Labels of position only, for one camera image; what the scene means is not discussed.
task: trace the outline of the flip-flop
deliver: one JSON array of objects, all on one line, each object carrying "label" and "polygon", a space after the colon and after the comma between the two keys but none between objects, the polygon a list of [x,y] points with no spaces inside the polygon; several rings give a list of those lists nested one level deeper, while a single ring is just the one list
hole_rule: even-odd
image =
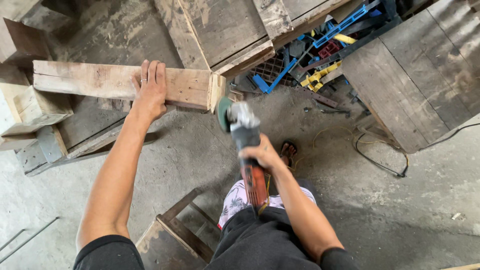
[{"label": "flip-flop", "polygon": [[[297,149],[297,146],[295,145],[295,143],[290,139],[286,139],[285,141],[283,141],[282,145],[280,146],[280,157],[283,156],[282,155],[282,149],[283,149],[283,146],[285,144],[288,144],[288,148],[290,148],[290,146],[293,146],[293,149],[295,149],[295,153],[298,153],[298,149]],[[288,166],[292,167],[292,159],[291,158],[288,158]]]}]

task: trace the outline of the green grinding disc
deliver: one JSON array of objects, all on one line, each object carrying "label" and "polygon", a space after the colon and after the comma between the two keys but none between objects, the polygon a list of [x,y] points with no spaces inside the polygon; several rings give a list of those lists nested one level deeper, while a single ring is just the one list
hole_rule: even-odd
[{"label": "green grinding disc", "polygon": [[233,104],[233,101],[227,97],[222,97],[216,106],[216,114],[218,116],[218,123],[224,132],[230,132],[230,123],[227,119],[227,110]]}]

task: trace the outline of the forearm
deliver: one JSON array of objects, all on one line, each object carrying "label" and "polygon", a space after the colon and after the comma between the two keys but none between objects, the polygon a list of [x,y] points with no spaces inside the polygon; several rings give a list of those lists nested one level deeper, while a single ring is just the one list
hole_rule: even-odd
[{"label": "forearm", "polygon": [[80,249],[108,234],[129,237],[127,220],[138,158],[149,124],[132,112],[96,177],[77,235]]},{"label": "forearm", "polygon": [[277,166],[272,174],[293,231],[307,252],[317,260],[329,248],[343,248],[325,215],[302,192],[288,168]]}]

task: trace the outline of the person's arm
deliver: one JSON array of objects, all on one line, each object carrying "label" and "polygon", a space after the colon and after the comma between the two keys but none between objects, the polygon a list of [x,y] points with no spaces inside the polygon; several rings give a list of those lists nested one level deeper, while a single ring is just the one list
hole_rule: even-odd
[{"label": "person's arm", "polygon": [[93,183],[78,228],[77,251],[105,235],[130,238],[127,221],[138,158],[148,127],[167,111],[165,64],[145,60],[141,77],[141,86],[130,77],[137,95],[117,141]]},{"label": "person's arm", "polygon": [[260,166],[269,170],[282,198],[293,231],[305,250],[318,261],[324,251],[333,247],[343,248],[335,231],[315,203],[302,192],[292,173],[278,156],[265,134],[260,134],[260,145],[246,147],[241,158],[257,159]]}]

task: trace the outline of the black sleeve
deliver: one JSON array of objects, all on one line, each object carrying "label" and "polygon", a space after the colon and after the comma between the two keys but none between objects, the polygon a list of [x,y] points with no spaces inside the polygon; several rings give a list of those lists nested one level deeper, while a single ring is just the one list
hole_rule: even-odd
[{"label": "black sleeve", "polygon": [[359,270],[353,257],[344,249],[334,247],[324,251],[317,262],[322,270]]},{"label": "black sleeve", "polygon": [[144,264],[130,239],[121,235],[105,235],[80,250],[73,269],[144,270]]}]

